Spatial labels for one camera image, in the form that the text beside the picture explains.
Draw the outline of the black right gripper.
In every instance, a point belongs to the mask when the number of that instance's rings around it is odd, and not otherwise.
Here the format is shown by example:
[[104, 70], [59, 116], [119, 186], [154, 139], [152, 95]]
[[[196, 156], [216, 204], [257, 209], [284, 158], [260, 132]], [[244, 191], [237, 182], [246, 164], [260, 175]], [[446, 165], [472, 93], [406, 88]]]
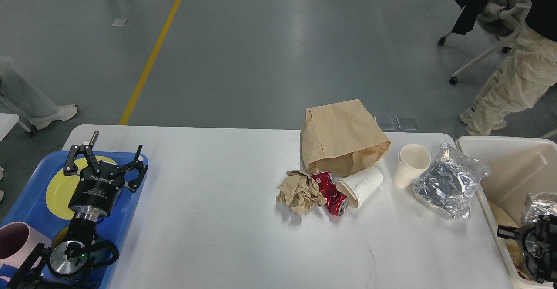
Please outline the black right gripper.
[[498, 225], [497, 236], [520, 242], [524, 265], [537, 283], [557, 281], [557, 218], [540, 215], [522, 227]]

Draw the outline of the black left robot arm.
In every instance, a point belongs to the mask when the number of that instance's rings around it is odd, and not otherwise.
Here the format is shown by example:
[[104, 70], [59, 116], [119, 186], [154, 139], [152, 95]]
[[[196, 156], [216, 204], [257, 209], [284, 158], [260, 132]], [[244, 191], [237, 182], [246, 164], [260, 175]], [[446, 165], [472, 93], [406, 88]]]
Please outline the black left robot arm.
[[148, 159], [92, 150], [46, 156], [1, 226], [3, 289], [106, 289], [141, 195]]

